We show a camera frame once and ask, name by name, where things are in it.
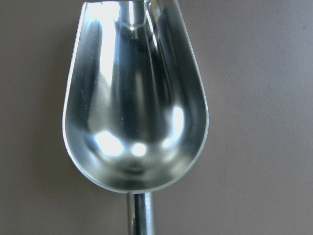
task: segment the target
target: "shiny metal surface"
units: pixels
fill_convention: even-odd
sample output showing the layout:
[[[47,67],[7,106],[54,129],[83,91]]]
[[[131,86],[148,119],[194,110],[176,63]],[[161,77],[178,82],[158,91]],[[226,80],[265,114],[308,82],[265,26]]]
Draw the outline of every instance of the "shiny metal surface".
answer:
[[[155,235],[152,193],[127,197],[129,235]]]
[[[199,156],[208,111],[176,0],[85,3],[68,77],[63,134],[95,184],[161,189]]]

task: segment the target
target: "metal handle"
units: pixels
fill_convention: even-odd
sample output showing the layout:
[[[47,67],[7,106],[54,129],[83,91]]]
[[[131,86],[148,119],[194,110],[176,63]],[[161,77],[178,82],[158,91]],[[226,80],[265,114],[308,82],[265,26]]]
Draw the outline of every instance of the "metal handle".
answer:
[[[152,193],[128,193],[129,235],[155,235]]]

